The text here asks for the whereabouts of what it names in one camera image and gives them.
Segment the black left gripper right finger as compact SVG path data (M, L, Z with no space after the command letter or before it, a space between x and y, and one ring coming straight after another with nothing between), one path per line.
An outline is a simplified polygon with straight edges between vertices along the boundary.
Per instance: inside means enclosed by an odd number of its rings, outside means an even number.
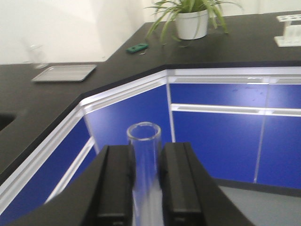
M190 143L166 143L159 162L164 225L253 225L211 178Z

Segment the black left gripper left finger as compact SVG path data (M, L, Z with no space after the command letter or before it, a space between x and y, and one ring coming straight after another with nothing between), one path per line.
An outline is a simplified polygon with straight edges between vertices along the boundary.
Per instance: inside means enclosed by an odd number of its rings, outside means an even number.
M135 157L129 145L107 146L104 172L83 226L130 226L133 218L132 189L135 180Z

